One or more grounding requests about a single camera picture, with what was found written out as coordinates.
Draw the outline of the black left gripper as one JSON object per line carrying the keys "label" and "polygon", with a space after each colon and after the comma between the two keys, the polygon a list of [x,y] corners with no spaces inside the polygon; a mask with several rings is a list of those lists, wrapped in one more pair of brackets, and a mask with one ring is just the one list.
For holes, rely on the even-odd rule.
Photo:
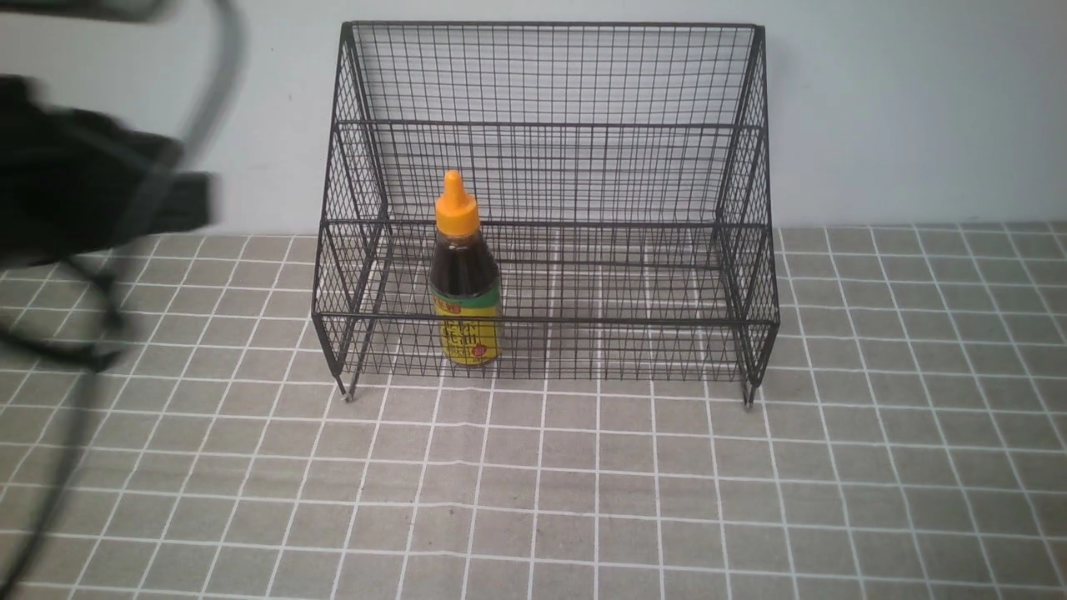
{"label": "black left gripper", "polygon": [[102,112],[43,106],[32,79],[3,76],[3,266],[128,243],[121,221],[138,187],[181,146]]}

